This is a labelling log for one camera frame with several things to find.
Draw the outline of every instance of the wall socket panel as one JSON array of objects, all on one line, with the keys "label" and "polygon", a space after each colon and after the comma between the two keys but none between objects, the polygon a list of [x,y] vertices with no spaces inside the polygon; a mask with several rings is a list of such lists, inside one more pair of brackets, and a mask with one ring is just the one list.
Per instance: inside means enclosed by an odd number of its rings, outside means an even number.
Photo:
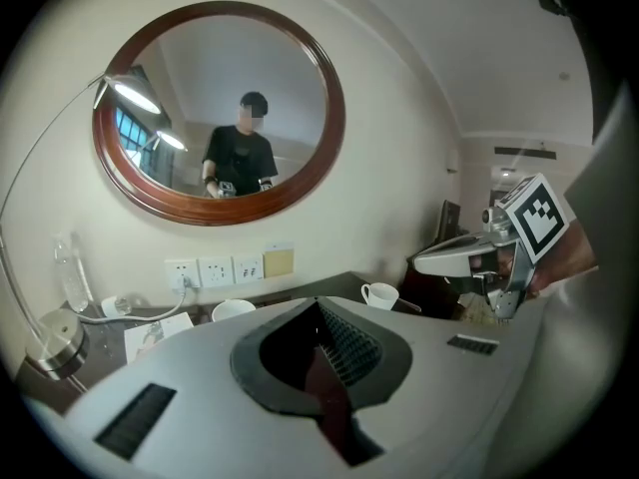
[{"label": "wall socket panel", "polygon": [[189,287],[201,287],[198,262],[195,259],[170,259],[164,261],[169,287],[175,290],[183,288],[183,278],[189,278]]},{"label": "wall socket panel", "polygon": [[234,284],[233,261],[226,257],[202,257],[198,259],[202,287],[222,287]]},{"label": "wall socket panel", "polygon": [[233,257],[236,283],[248,283],[264,278],[264,257],[261,253]]}]

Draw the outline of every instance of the dark desk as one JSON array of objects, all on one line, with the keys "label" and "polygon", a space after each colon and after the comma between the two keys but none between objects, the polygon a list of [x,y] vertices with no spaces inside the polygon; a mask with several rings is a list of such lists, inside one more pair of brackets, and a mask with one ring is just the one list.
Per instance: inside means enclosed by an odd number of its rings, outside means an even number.
[{"label": "dark desk", "polygon": [[[312,296],[340,296],[363,302],[360,290],[365,283],[354,273],[342,273],[293,289],[248,298],[248,300],[257,308]],[[203,324],[211,322],[211,311],[216,305],[216,303],[194,305],[185,307],[180,312],[186,312],[193,325]],[[401,301],[396,303],[392,310],[419,315],[418,312]],[[150,317],[165,311],[165,308],[145,308],[134,310],[132,315]],[[115,321],[108,324],[85,324],[90,343],[89,355],[87,361],[76,373],[76,378],[87,388],[91,388],[101,379],[126,365],[124,330],[141,324],[147,323],[144,321]],[[54,381],[45,378],[26,362],[20,366],[16,383],[25,395],[42,401],[59,413],[64,413],[81,395],[68,380]]]}]

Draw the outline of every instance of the white power cable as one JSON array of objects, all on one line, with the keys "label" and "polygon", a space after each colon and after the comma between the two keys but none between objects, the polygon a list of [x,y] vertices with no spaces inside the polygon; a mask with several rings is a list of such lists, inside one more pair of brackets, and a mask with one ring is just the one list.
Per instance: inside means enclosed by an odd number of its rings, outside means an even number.
[{"label": "white power cable", "polygon": [[184,286],[180,291],[180,301],[175,307],[173,307],[171,310],[168,310],[164,314],[154,315],[151,317],[140,317],[137,315],[123,315],[120,317],[87,317],[86,315],[82,315],[82,314],[77,314],[77,315],[81,321],[84,321],[85,323],[88,323],[88,324],[103,324],[103,323],[110,323],[112,321],[158,321],[160,319],[164,319],[165,317],[169,317],[170,315],[180,310],[180,307],[182,306],[185,298],[187,297],[188,285],[189,285],[189,280],[187,278],[184,278]]}]

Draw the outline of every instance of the lamp base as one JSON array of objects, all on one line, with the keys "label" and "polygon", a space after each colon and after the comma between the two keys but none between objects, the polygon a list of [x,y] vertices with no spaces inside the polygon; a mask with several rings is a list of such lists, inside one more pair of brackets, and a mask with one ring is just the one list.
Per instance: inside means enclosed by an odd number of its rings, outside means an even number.
[{"label": "lamp base", "polygon": [[51,379],[64,379],[84,363],[89,336],[73,310],[58,308],[38,320],[42,340],[29,335],[26,360]]}]

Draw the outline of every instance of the white bowl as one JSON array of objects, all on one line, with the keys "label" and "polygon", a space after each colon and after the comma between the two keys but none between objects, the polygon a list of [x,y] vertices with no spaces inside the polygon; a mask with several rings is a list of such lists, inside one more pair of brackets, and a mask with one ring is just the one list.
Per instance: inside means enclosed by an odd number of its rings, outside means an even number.
[{"label": "white bowl", "polygon": [[213,321],[222,321],[223,319],[229,319],[229,317],[252,312],[255,309],[256,307],[245,299],[228,299],[213,309],[211,319]]}]

